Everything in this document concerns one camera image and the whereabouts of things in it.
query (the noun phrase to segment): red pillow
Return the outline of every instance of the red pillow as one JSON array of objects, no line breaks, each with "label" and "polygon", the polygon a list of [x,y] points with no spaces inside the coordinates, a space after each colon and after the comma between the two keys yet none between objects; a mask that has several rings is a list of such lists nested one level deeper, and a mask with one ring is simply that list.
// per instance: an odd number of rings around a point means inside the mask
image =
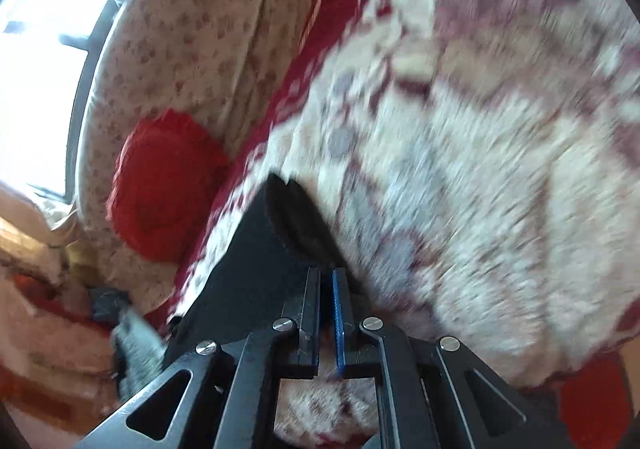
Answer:
[{"label": "red pillow", "polygon": [[227,168],[222,145],[190,116],[168,110],[143,119],[116,161],[107,218],[146,259],[180,263]]}]

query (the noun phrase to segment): plush blanket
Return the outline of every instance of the plush blanket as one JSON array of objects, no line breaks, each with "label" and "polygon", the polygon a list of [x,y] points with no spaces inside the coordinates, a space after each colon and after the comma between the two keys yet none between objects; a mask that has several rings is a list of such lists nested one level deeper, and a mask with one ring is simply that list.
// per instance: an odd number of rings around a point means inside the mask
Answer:
[{"label": "plush blanket", "polygon": [[[188,309],[270,171],[303,184],[382,317],[514,385],[611,346],[640,295],[640,25],[624,0],[316,0],[214,203]],[[284,382],[276,432],[377,429],[369,381]]]}]

